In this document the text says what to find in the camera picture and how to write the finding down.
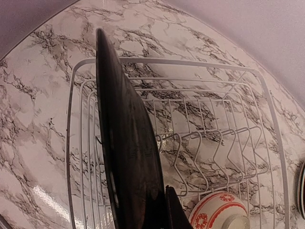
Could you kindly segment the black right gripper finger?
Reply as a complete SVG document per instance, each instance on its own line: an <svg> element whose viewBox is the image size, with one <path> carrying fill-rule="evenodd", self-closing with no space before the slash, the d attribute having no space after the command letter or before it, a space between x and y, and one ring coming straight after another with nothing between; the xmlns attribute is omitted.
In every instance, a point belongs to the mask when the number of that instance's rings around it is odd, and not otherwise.
<svg viewBox="0 0 305 229"><path fill-rule="evenodd" d="M191 226L176 191L173 187L166 186L165 198L168 214L168 225L170 229L193 229Z"/></svg>

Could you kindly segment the large black rimmed cream plate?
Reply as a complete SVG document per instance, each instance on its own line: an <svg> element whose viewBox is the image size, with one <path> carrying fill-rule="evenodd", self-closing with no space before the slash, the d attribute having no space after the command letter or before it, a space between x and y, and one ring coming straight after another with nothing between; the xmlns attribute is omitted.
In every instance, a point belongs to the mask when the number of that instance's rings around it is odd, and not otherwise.
<svg viewBox="0 0 305 229"><path fill-rule="evenodd" d="M165 190L153 126L113 44L96 31L96 83L102 152L117 229L165 229Z"/></svg>

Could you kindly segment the small dark red flower plate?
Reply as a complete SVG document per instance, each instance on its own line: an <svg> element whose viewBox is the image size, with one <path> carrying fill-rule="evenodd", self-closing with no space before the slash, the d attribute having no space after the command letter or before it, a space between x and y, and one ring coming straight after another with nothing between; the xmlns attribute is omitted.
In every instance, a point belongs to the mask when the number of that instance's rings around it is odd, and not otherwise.
<svg viewBox="0 0 305 229"><path fill-rule="evenodd" d="M303 161L298 172L295 184L295 202L299 213L305 218L305 162Z"/></svg>

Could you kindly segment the white bowl with red pattern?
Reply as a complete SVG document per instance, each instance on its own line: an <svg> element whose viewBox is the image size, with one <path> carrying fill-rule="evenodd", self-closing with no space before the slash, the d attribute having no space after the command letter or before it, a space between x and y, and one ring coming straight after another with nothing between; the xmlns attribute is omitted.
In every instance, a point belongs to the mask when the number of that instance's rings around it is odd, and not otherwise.
<svg viewBox="0 0 305 229"><path fill-rule="evenodd" d="M245 204L237 196L217 191L205 196L192 210L189 222L194 229L249 229Z"/></svg>

